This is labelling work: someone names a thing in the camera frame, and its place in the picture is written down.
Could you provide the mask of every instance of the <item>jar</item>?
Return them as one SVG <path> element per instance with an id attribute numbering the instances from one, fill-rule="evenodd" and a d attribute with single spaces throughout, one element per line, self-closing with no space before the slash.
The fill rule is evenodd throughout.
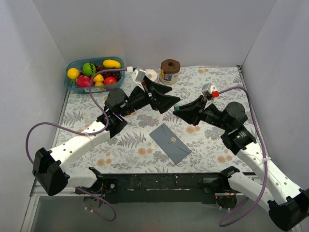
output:
<path id="1" fill-rule="evenodd" d="M 178 81 L 180 71 L 180 63 L 173 59 L 164 60 L 161 63 L 160 80 L 166 84 L 171 85 Z"/>

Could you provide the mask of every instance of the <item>yellow lemon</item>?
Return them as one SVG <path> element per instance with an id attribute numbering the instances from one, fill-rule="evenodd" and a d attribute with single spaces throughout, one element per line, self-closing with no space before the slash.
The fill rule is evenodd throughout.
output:
<path id="1" fill-rule="evenodd" d="M 104 84 L 102 82 L 96 82 L 95 86 L 103 86 Z"/>
<path id="2" fill-rule="evenodd" d="M 96 83 L 96 82 L 103 82 L 104 81 L 104 78 L 101 74 L 98 74 L 96 75 L 96 77 L 93 79 L 93 82 Z"/>
<path id="3" fill-rule="evenodd" d="M 71 79 L 73 82 L 76 82 L 77 78 L 79 77 L 79 70 L 76 68 L 70 68 L 67 75 L 69 79 Z"/>

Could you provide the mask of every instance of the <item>brown jar lid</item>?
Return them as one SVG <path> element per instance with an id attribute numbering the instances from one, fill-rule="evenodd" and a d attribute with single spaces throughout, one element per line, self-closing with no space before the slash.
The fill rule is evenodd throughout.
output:
<path id="1" fill-rule="evenodd" d="M 161 63 L 161 69 L 164 74 L 178 73 L 180 71 L 180 63 L 173 59 L 167 59 Z"/>

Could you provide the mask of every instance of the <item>red apple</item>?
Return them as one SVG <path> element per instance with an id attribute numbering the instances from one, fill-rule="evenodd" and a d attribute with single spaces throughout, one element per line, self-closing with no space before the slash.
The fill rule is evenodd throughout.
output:
<path id="1" fill-rule="evenodd" d="M 76 81 L 76 85 L 78 88 L 84 88 L 89 87 L 90 84 L 90 78 L 84 75 L 80 75 Z"/>
<path id="2" fill-rule="evenodd" d="M 115 83 L 117 83 L 117 79 L 114 78 L 113 76 L 108 76 L 104 79 L 105 85 L 112 85 L 112 84 L 115 84 Z"/>

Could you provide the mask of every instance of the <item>gray floor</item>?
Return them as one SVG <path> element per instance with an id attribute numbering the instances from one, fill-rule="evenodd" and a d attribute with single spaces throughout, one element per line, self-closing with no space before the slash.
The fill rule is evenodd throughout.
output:
<path id="1" fill-rule="evenodd" d="M 220 228 L 226 211 L 201 203 L 120 203 L 117 219 L 106 222 L 84 209 L 82 197 L 40 197 L 32 232 L 279 232 L 260 207 L 234 225 Z M 105 205 L 99 211 L 111 216 Z"/>

